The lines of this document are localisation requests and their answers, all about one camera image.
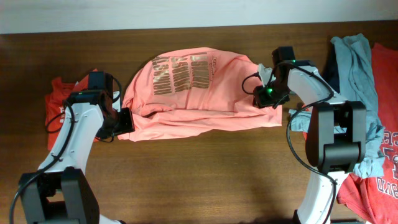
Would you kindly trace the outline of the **salmon pink t-shirt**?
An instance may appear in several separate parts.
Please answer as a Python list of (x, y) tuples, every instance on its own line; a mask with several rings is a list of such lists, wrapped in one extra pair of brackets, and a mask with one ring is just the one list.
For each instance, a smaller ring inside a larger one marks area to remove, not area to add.
[(123, 99), (134, 142), (197, 136), (219, 129), (239, 131), (282, 124), (282, 108), (259, 109), (248, 92), (261, 85), (259, 66), (234, 52), (200, 47), (167, 52), (147, 62)]

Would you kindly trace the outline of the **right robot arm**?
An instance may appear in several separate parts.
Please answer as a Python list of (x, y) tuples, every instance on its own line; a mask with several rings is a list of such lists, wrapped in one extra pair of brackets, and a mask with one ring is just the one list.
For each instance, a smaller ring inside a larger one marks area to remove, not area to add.
[(273, 68), (260, 69), (256, 75), (261, 85), (253, 90), (253, 105), (277, 108), (295, 93), (309, 111), (310, 123), (305, 140), (306, 161), (310, 174), (307, 190), (292, 223), (330, 223), (338, 191), (363, 161), (366, 150), (366, 107), (337, 93), (309, 60), (297, 60), (292, 47), (278, 47), (272, 52)]

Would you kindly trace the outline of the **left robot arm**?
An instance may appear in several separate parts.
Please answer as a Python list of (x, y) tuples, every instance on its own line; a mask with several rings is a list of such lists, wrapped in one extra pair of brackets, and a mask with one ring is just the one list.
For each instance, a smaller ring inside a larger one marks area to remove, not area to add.
[(129, 108), (113, 108), (117, 83), (111, 74), (90, 72), (88, 86), (64, 101), (64, 122), (46, 159), (36, 172), (21, 175), (14, 200), (20, 200), (27, 223), (113, 223), (100, 213), (86, 179), (94, 140), (113, 142), (134, 131)]

